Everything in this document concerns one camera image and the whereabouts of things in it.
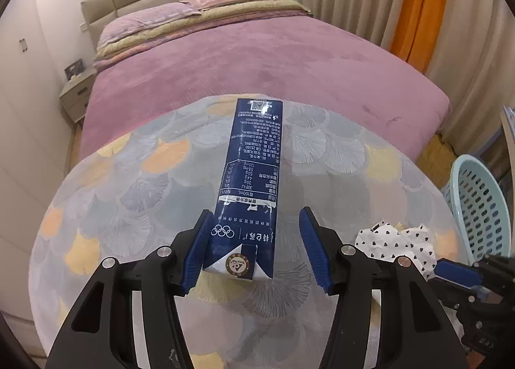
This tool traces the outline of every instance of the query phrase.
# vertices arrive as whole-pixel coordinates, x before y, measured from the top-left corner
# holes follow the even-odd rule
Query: pink bedspread
[[[322,106],[416,159],[449,99],[387,51],[307,16],[252,20],[166,42],[101,72],[81,157],[202,97],[264,93]]]

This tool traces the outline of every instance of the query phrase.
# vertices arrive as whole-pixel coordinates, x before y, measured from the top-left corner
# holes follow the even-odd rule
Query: basket rim
[[[468,242],[468,236],[467,232],[465,231],[465,222],[463,220],[463,213],[462,213],[462,203],[459,199],[459,171],[462,167],[462,165],[465,162],[473,162],[474,164],[478,165],[480,168],[483,169],[495,182],[495,185],[493,187],[489,187],[491,191],[496,192],[498,195],[498,198],[501,198],[503,201],[503,207],[504,212],[506,213],[508,225],[510,228],[508,229],[508,249],[511,247],[511,223],[509,219],[509,212],[508,212],[508,205],[506,204],[506,200],[504,199],[503,192],[501,191],[499,185],[497,184],[497,181],[495,180],[495,177],[493,177],[492,173],[490,173],[490,170],[476,157],[471,156],[469,154],[462,154],[460,155],[453,163],[451,168],[451,179],[450,179],[450,191],[451,191],[451,205],[452,205],[452,212],[454,215],[454,219],[457,221],[459,231],[462,235],[462,238],[465,243],[465,249],[467,250],[467,256],[469,258],[469,264],[472,264],[475,262],[474,255],[472,254],[472,249],[470,248],[470,244]]]

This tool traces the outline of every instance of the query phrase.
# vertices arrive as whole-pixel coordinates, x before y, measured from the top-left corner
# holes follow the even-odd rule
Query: metal screw
[[[171,254],[172,254],[172,249],[170,247],[168,247],[167,245],[164,247],[161,247],[158,250],[158,256],[160,256],[160,257],[168,257]]]
[[[411,260],[409,260],[407,257],[405,256],[401,256],[397,259],[398,263],[403,266],[404,268],[409,268],[409,266],[411,265]]]
[[[105,268],[105,269],[110,269],[111,267],[114,266],[114,264],[116,263],[117,261],[114,260],[112,257],[108,257],[107,259],[105,259],[104,261],[102,261],[102,267]]]
[[[344,245],[342,247],[342,253],[346,256],[354,256],[356,254],[356,249],[351,245]]]

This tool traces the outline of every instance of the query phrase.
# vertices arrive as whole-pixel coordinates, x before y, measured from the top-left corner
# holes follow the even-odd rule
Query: olympic rings logo
[[[211,235],[219,235],[220,237],[233,238],[234,237],[234,231],[231,230],[229,225],[224,225],[222,227],[220,224],[217,224],[211,230]]]

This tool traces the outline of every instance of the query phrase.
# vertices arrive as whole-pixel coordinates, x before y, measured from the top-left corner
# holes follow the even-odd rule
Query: laundry basket
[[[485,254],[509,256],[508,207],[495,178],[479,160],[459,156],[442,194],[465,241],[469,264]]]

